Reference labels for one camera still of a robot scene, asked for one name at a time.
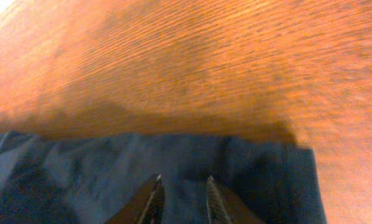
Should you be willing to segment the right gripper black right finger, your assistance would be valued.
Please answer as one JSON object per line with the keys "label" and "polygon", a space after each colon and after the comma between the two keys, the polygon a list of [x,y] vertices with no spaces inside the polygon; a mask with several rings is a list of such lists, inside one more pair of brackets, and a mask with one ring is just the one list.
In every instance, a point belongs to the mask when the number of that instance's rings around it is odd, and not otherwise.
{"label": "right gripper black right finger", "polygon": [[213,176],[207,179],[207,213],[209,224],[265,224],[228,187]]}

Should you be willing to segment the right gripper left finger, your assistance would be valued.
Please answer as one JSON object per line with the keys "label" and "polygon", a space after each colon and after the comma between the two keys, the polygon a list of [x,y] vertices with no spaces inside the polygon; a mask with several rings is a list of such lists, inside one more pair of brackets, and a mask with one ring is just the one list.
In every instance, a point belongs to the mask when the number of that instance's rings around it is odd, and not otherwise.
{"label": "right gripper left finger", "polygon": [[154,174],[105,224],[161,224],[164,205],[165,188],[161,175]]}

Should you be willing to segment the navy blue shorts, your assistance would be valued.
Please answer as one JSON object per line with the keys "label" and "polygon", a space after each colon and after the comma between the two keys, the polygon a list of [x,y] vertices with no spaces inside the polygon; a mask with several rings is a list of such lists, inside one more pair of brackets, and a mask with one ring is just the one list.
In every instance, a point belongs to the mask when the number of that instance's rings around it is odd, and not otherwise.
{"label": "navy blue shorts", "polygon": [[0,223],[104,223],[153,175],[164,223],[207,223],[206,182],[266,223],[325,223],[314,153],[237,137],[124,134],[50,141],[0,134]]}

